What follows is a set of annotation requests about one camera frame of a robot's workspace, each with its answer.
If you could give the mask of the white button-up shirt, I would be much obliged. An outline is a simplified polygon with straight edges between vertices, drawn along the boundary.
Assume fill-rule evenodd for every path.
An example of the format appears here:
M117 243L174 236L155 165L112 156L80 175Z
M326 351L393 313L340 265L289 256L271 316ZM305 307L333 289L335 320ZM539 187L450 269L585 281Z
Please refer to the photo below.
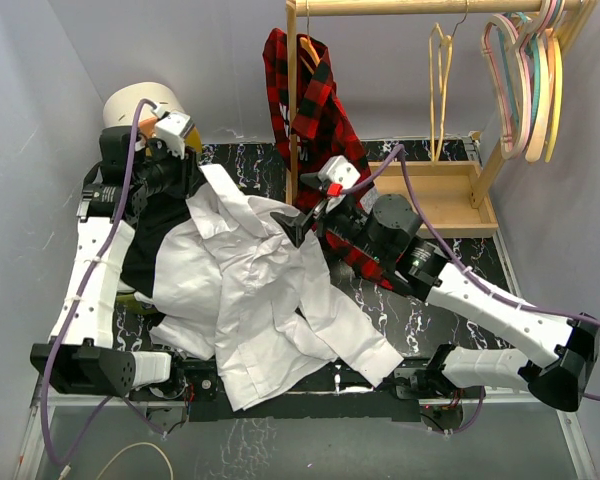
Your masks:
M400 353L336 288L319 240L293 245L275 222L287 204L246 195L217 164L163 238L151 303L153 340L214 359L230 405L251 408L342 360L378 385Z

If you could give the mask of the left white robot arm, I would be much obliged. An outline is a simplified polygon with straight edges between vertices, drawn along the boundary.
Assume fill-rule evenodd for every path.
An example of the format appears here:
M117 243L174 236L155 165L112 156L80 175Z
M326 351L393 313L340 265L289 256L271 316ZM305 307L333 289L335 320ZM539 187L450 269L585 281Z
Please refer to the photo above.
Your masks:
M151 197L191 196L201 185L197 151L187 145L192 126L168 115L150 137L129 126L109 127L99 138L101 161L87 174L77 211L78 242L59 318L30 361L45 389L61 394L124 397L152 385L174 399L187 376L165 351L114 349L112 322L123 263L135 227Z

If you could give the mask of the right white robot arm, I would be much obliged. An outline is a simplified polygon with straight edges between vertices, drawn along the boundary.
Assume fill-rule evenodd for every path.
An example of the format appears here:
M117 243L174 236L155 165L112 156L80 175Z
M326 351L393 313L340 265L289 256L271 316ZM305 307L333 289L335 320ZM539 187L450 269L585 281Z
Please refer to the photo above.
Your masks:
M413 390L446 397L472 387L529 392L560 411L575 412L599 353L600 330L580 316L542 313L523 299L458 267L450 255L419 237L423 223L400 194L380 196L370 211L346 195L328 206L341 186L307 174L322 198L308 213L275 213L295 246L315 233L343 241L340 256L384 288L453 312L509 343L504 350L443 344L426 367L403 380Z

